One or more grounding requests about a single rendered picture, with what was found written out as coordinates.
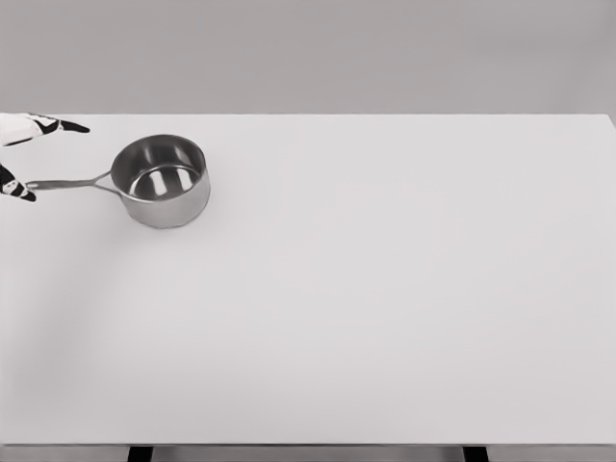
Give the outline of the steel saucepan with long handle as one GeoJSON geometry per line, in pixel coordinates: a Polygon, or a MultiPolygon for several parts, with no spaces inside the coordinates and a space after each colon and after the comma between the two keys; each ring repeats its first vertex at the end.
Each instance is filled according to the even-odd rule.
{"type": "Polygon", "coordinates": [[[128,216],[155,229],[183,227],[205,210],[211,180],[201,147],[187,138],[157,134],[123,147],[110,168],[79,180],[35,180],[36,192],[96,188],[119,197],[128,216]]]}

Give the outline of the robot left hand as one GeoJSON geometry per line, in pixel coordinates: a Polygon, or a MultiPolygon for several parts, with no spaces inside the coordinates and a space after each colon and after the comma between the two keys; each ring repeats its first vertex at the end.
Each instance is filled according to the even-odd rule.
{"type": "MultiPolygon", "coordinates": [[[[11,147],[56,132],[87,134],[90,128],[80,123],[36,113],[0,113],[0,146],[11,147]]],[[[0,163],[0,194],[36,202],[36,194],[0,163]]]]}

